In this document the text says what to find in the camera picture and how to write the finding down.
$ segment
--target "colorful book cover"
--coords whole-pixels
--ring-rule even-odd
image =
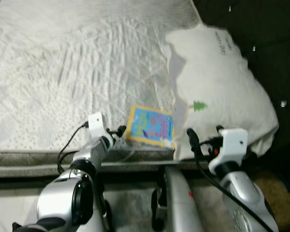
[[[172,114],[143,106],[133,106],[126,131],[129,143],[174,149]]]

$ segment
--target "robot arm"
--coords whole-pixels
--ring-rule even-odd
[[[13,232],[75,232],[93,214],[101,216],[98,200],[94,201],[94,197],[98,197],[95,176],[115,143],[112,134],[122,135],[125,127],[119,127],[117,132],[109,131],[101,113],[88,117],[88,127],[95,142],[76,152],[68,170],[42,190],[37,205],[37,223],[24,227],[13,223]],[[103,226],[97,231],[104,231]]]
[[[211,174],[220,179],[220,185],[237,198],[241,203],[253,211],[272,231],[278,232],[274,216],[265,204],[260,188],[253,183],[249,176],[240,169],[242,159],[247,150],[248,133],[244,129],[217,129],[219,137],[205,141],[209,148],[209,156],[203,156],[199,139],[192,129],[187,134],[193,151],[199,158],[209,161]],[[233,218],[237,232],[265,232],[267,231],[256,219],[244,210],[230,197],[223,195],[223,200]]]

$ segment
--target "children's book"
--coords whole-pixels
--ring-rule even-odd
[[[149,145],[174,149],[172,114],[139,105],[131,109],[126,130],[130,145]]]

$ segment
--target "white pillow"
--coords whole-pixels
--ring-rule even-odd
[[[248,144],[263,155],[272,144],[278,120],[230,34],[199,24],[170,32],[166,41],[169,46],[163,50],[175,99],[174,159],[193,158],[187,128],[193,128],[201,142],[217,136],[217,125],[246,129]],[[208,154],[206,147],[203,153]]]

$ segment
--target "quilted mattress surface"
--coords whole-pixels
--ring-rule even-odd
[[[96,111],[111,129],[134,104],[171,111],[160,46],[198,21],[189,0],[0,1],[0,166],[42,164]]]

